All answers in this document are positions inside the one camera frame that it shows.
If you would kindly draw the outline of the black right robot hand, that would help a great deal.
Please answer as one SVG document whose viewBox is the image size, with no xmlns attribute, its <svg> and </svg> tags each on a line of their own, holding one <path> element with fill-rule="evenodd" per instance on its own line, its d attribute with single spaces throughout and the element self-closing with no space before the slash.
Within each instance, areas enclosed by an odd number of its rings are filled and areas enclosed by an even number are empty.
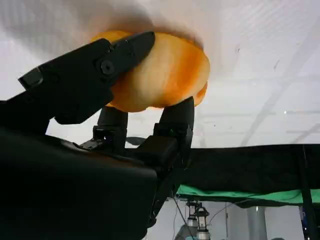
<svg viewBox="0 0 320 240">
<path fill-rule="evenodd" d="M 125 149 L 128 115 L 107 107 L 122 73 L 151 51 L 147 31 L 99 39 L 25 75 L 0 103 L 3 240 L 141 240 L 190 162 L 194 100 L 166 107 Z"/>
</svg>

